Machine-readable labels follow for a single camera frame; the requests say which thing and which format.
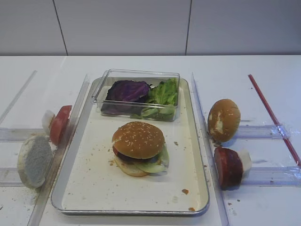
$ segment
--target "table surface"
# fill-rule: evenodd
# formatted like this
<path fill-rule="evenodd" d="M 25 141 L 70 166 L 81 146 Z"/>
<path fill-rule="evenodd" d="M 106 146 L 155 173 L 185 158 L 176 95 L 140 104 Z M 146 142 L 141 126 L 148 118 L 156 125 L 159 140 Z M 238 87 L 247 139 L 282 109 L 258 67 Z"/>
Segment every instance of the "table surface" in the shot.
<path fill-rule="evenodd" d="M 176 72 L 190 83 L 191 74 L 197 81 L 204 114 L 221 98 L 234 100 L 242 120 L 249 124 L 273 124 L 261 100 L 248 79 L 252 74 L 278 120 L 291 133 L 291 142 L 301 154 L 301 56 L 2 56 L 0 57 L 0 114 L 9 105 L 30 74 L 37 75 L 18 100 L 1 127 L 33 128 L 27 125 L 45 109 L 57 112 L 63 105 L 74 103 L 81 84 L 89 75 L 90 81 L 99 78 L 110 68 Z M 29 96 L 35 96 L 33 104 Z M 17 117 L 20 109 L 25 118 Z M 252 160 L 266 159 L 256 166 L 291 166 L 292 157 L 282 140 L 237 141 L 236 148 L 245 148 Z M 0 143 L 0 167 L 16 167 L 19 146 Z M 206 153 L 202 148 L 204 164 Z M 48 200 L 40 225 L 222 225 L 214 188 L 209 178 L 210 207 L 195 218 L 154 217 L 68 217 L 58 213 Z M 231 226 L 298 225 L 301 220 L 298 187 L 241 186 L 225 191 L 224 199 Z M 37 194 L 26 187 L 0 188 L 0 219 L 3 225 L 27 225 Z"/>

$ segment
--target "bread slice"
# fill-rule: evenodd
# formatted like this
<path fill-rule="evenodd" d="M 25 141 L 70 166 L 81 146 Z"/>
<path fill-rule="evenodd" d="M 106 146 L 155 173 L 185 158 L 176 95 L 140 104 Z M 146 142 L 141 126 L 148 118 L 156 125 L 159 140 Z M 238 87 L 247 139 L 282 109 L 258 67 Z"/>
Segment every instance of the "bread slice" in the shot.
<path fill-rule="evenodd" d="M 17 164 L 22 183 L 29 188 L 42 186 L 52 158 L 51 147 L 45 136 L 36 135 L 25 140 Z"/>
<path fill-rule="evenodd" d="M 148 175 L 147 172 L 142 171 L 141 169 L 137 168 L 134 164 L 125 162 L 115 156 L 114 158 L 115 163 L 118 165 L 118 167 L 122 170 L 122 172 L 133 176 L 133 177 L 144 177 Z"/>

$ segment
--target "crumb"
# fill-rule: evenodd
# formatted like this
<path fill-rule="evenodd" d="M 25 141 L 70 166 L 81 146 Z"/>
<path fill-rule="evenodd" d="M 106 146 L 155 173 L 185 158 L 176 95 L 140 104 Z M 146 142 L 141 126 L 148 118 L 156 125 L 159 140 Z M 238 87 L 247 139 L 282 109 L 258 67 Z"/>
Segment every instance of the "crumb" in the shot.
<path fill-rule="evenodd" d="M 189 191 L 188 191 L 187 189 L 183 189 L 182 192 L 183 192 L 184 194 L 188 194 Z"/>

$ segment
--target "metal tray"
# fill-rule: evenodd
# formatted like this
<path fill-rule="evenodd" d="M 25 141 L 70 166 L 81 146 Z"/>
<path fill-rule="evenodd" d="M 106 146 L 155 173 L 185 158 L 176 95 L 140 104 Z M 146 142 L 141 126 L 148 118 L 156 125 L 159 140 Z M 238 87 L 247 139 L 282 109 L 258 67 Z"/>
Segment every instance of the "metal tray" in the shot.
<path fill-rule="evenodd" d="M 99 78 L 91 86 L 51 194 L 52 205 L 61 213 L 75 215 L 205 213 L 209 192 L 187 81 L 180 79 L 180 108 L 173 122 L 142 120 L 163 131 L 170 157 L 166 174 L 142 178 L 124 174 L 111 162 L 113 133 L 129 121 L 140 120 L 101 115 L 93 94 L 102 82 Z"/>

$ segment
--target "tomato slice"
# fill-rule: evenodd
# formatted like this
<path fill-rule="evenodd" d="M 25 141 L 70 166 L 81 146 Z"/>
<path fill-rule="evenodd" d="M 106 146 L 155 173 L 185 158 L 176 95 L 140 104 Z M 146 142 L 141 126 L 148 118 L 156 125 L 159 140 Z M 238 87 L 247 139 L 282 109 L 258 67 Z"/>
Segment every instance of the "tomato slice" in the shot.
<path fill-rule="evenodd" d="M 71 108 L 71 105 L 63 106 L 51 123 L 49 138 L 56 146 L 61 142 L 62 136 L 66 130 Z"/>

